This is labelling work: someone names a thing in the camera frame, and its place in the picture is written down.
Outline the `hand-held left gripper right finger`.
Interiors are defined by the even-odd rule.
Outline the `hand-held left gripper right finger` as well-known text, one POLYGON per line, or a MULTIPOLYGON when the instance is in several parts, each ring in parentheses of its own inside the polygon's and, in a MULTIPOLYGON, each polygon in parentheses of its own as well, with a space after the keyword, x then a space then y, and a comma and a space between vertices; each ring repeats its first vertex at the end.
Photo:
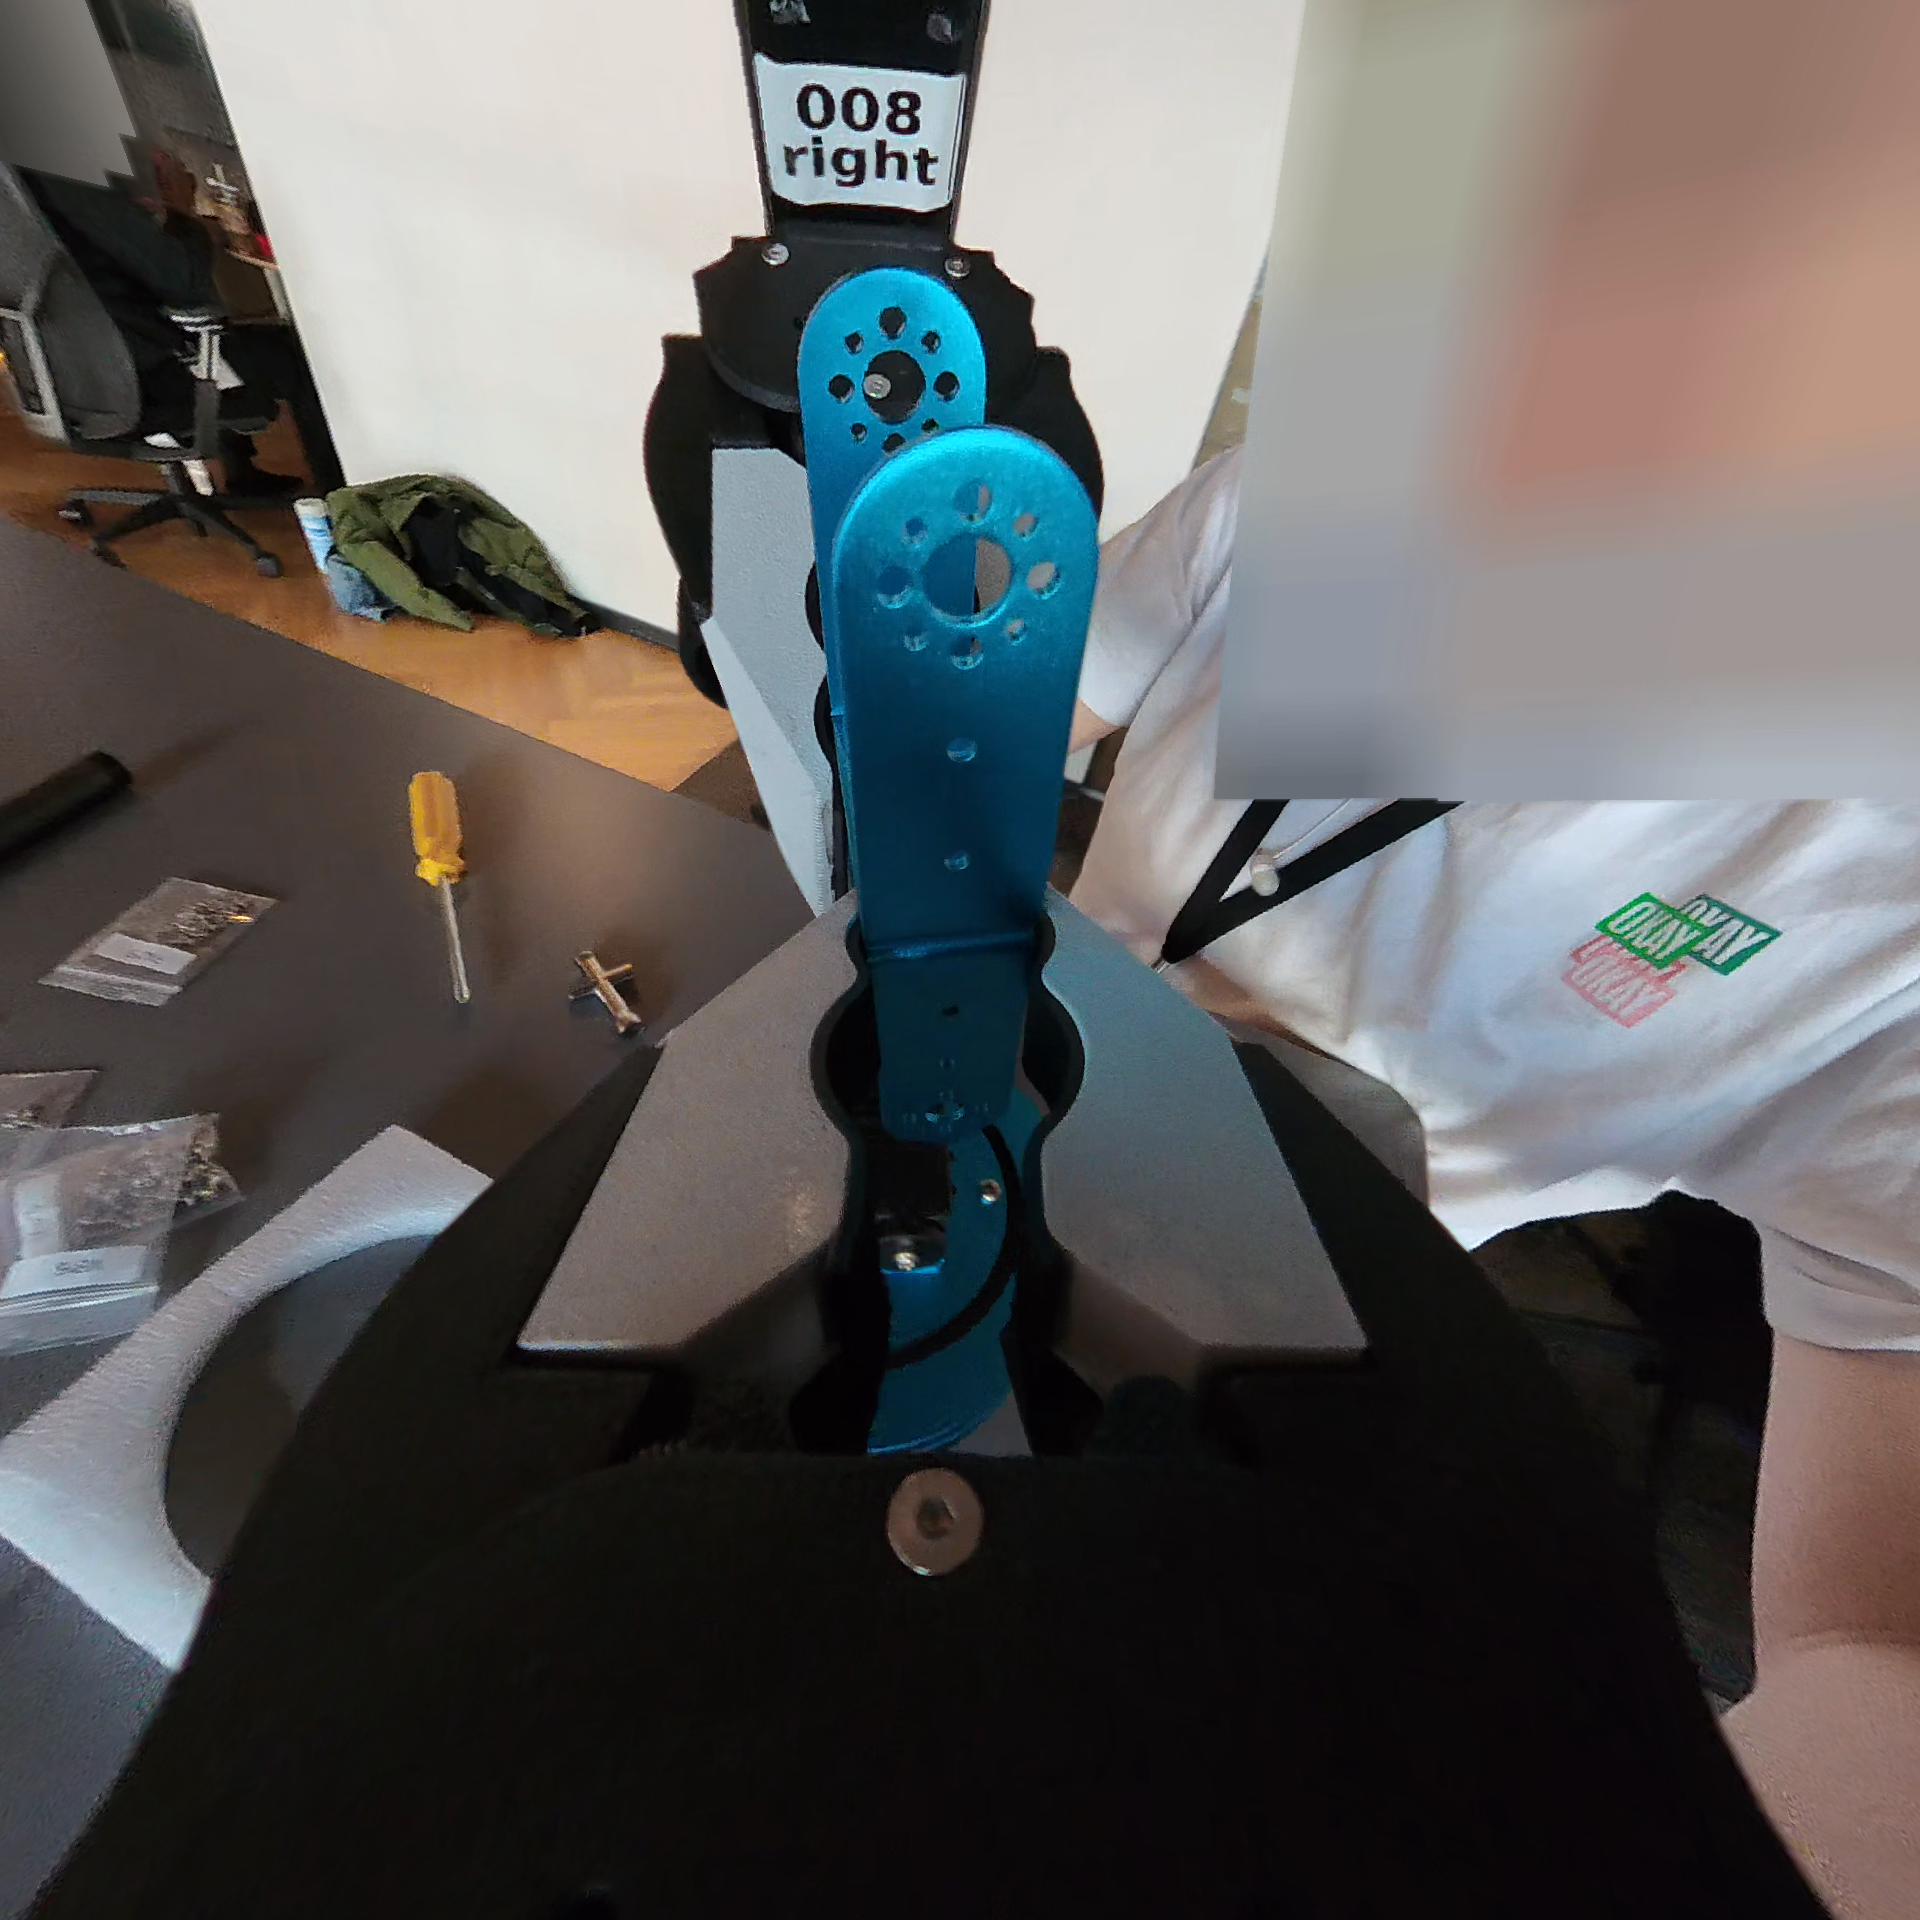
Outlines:
POLYGON ((1043 986, 1084 1052, 1040 1148, 1059 1355, 1091 1387, 1364 1355, 1228 1031, 1070 902, 1048 915, 1043 986))

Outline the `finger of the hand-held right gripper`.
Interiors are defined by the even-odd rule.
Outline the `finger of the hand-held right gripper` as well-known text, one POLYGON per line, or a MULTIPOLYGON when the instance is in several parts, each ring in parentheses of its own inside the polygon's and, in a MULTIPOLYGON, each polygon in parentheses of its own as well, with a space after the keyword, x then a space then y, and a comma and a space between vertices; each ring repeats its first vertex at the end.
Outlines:
POLYGON ((811 567, 804 470, 777 449, 718 449, 704 644, 785 865, 822 915, 834 902, 833 774, 817 728, 826 652, 807 620, 811 567))

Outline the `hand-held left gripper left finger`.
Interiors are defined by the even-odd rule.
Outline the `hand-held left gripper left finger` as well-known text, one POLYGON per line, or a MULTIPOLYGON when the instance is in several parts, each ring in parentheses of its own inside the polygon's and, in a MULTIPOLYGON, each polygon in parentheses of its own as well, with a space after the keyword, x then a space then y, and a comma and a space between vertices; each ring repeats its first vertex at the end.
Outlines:
POLYGON ((520 1332, 640 1382, 625 1450, 867 1450, 891 1310, 871 1155, 833 1090, 867 992, 854 912, 807 924, 659 1049, 520 1332))

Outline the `blue metal bracket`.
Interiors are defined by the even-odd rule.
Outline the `blue metal bracket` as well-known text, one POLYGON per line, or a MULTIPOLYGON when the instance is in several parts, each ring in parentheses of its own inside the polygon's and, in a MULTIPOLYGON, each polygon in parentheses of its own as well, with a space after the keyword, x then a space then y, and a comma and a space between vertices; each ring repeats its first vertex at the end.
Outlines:
POLYGON ((1015 1084, 1098 507, 1054 449, 984 424, 985 352, 943 280, 836 281, 799 376, 880 1123, 945 1143, 1015 1084))

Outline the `blue round robot arm base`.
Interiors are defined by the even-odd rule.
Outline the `blue round robot arm base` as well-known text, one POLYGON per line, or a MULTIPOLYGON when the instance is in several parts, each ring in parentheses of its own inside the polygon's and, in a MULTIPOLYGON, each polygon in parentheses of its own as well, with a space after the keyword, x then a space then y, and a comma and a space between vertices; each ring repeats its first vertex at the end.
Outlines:
POLYGON ((890 1312, 867 1452, 947 1450, 1011 1400, 1002 1332, 1026 1244, 1025 1153, 1043 1121, 1028 1087, 985 1132, 947 1145, 947 1201, 897 1196, 875 1215, 890 1312))

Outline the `dark grey desk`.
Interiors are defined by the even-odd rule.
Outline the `dark grey desk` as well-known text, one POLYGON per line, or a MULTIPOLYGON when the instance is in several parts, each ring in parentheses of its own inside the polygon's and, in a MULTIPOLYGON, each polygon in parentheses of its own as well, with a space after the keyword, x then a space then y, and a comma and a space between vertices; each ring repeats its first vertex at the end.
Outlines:
POLYGON ((249 1235, 391 1127, 489 1178, 259 1303, 187 1391, 166 1508, 209 1606, 96 1787, 58 1771, 98 1743, 56 1734, 87 1679, 41 1680, 19 1777, 56 1783, 8 1804, 79 1828, 19 1916, 1393 1912, 1388 1770, 1332 1694, 1361 1548, 1296 1491, 962 1460, 987 1543, 926 1582, 882 1536, 905 1465, 623 1448, 635 1376, 518 1353, 657 1054, 594 1078, 555 1015, 430 1015, 401 775, 479 751, 486 825, 534 804, 510 912, 586 906, 609 858, 545 855, 612 830, 711 986, 780 924, 742 830, 94 564, 8 567, 8 745, 104 730, 142 791, 6 880, 8 942, 256 880, 283 903, 204 1001, 147 1039, 100 1012, 138 1088, 279 1123, 249 1235))

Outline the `green jacket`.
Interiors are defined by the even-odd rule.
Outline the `green jacket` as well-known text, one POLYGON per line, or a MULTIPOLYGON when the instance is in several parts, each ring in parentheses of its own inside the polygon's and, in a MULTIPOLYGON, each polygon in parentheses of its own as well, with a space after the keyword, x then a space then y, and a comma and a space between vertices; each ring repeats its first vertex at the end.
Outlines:
POLYGON ((542 537, 481 488, 409 473, 338 488, 324 503, 334 553, 399 612, 457 633, 503 618, 552 641, 603 626, 542 537))

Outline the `group of small screw bags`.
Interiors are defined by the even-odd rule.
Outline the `group of small screw bags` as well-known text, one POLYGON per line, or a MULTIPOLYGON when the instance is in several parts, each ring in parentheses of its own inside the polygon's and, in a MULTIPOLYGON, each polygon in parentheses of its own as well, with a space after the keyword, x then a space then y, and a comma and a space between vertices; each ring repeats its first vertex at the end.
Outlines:
MULTIPOLYGON (((265 897, 169 878, 44 984, 168 1007, 271 908, 265 897)), ((79 1124, 94 1081, 96 1070, 6 1073, 6 1359, 132 1332, 155 1310, 174 1230, 240 1199, 215 1115, 79 1124)))

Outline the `white foam packing piece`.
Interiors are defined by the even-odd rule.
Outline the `white foam packing piece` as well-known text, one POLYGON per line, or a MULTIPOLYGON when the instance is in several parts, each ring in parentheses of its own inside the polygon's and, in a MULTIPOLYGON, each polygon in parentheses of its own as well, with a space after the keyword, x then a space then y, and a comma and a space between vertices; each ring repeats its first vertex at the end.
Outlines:
POLYGON ((384 1242, 435 1239, 487 1188, 401 1127, 358 1148, 6 1439, 6 1542, 176 1674, 211 1592, 166 1508, 187 1391, 259 1303, 384 1242))

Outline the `grey office chair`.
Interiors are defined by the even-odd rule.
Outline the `grey office chair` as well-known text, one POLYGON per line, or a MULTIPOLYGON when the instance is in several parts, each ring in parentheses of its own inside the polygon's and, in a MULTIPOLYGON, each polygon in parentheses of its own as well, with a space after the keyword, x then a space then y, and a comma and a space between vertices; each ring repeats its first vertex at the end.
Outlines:
MULTIPOLYGON (((233 512, 287 507, 287 496, 233 494, 225 483, 223 432, 251 432, 256 420, 223 419, 223 379, 200 388, 196 424, 182 417, 148 431, 148 396, 135 350, 107 303, 84 274, 54 218, 19 169, 2 169, 2 324, 6 391, 36 442, 135 464, 161 478, 159 488, 92 488, 73 492, 62 522, 87 534, 87 551, 123 567, 121 543, 178 522, 196 537, 226 537, 267 582, 282 576, 279 559, 233 522, 233 512)), ((174 316, 214 348, 225 319, 202 311, 174 316)))

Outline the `person's bare leg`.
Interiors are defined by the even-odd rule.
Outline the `person's bare leg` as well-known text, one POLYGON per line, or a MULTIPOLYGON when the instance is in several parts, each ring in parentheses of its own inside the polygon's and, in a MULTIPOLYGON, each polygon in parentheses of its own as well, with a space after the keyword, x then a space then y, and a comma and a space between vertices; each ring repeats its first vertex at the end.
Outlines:
POLYGON ((1722 1734, 1834 1916, 1919 1916, 1919 1359, 1771 1347, 1755 1687, 1722 1734))

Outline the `yellow handled screwdriver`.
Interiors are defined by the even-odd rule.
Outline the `yellow handled screwdriver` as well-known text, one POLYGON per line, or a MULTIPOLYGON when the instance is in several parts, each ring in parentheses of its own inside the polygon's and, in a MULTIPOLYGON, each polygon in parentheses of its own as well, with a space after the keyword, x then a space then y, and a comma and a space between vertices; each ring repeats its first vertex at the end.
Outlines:
POLYGON ((452 898, 457 886, 466 878, 457 791, 444 774, 416 774, 407 790, 416 875, 433 890, 440 903, 450 994, 456 1004, 466 1007, 474 994, 459 912, 452 898))

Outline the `black handled screwdriver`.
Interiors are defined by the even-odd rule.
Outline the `black handled screwdriver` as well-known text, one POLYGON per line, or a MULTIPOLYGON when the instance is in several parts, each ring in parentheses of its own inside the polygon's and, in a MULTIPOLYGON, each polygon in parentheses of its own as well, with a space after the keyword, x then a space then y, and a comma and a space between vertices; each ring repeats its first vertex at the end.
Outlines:
POLYGON ((107 752, 87 752, 46 779, 2 800, 2 865, 72 830, 132 787, 126 763, 107 752))

